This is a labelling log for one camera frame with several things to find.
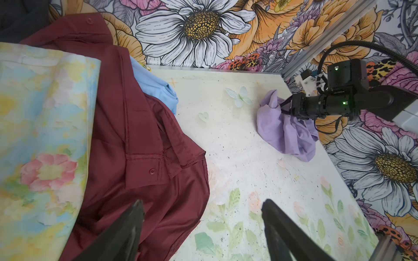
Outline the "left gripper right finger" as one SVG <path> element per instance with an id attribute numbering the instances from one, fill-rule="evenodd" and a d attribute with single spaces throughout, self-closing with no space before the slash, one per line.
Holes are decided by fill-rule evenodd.
<path id="1" fill-rule="evenodd" d="M 332 260 L 332 257 L 312 241 L 271 199 L 262 204 L 261 210 L 272 261 Z"/>

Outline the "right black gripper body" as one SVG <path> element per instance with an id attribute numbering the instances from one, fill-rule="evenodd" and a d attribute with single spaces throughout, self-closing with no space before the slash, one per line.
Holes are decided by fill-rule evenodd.
<path id="1" fill-rule="evenodd" d="M 394 101 L 387 91 L 369 90 L 366 62 L 361 59 L 328 66 L 327 87 L 317 96 L 292 95 L 288 114 L 304 120 L 330 115 L 354 118 L 363 109 L 385 108 Z"/>

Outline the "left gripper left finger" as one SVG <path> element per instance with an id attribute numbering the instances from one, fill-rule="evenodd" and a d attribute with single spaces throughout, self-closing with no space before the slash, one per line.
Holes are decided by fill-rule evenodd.
<path id="1" fill-rule="evenodd" d="M 76 261 L 135 261 L 144 222 L 142 201 L 132 204 Z"/>

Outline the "lilac purple cloth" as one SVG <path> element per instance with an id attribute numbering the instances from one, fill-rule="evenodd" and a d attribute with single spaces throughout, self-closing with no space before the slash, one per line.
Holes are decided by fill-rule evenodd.
<path id="1" fill-rule="evenodd" d="M 261 100 L 256 117 L 258 134 L 280 153 L 309 162 L 315 156 L 319 140 L 314 121 L 284 114 L 283 102 L 276 90 L 269 91 Z"/>

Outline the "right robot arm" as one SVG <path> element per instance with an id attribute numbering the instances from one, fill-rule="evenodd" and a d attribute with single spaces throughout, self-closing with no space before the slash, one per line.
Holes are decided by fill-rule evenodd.
<path id="1" fill-rule="evenodd" d="M 418 96 L 391 85 L 371 88 L 366 63 L 354 59 L 333 64 L 328 79 L 320 80 L 318 95 L 297 93 L 281 103 L 282 112 L 303 120 L 338 115 L 353 120 L 367 110 L 405 131 L 418 131 Z"/>

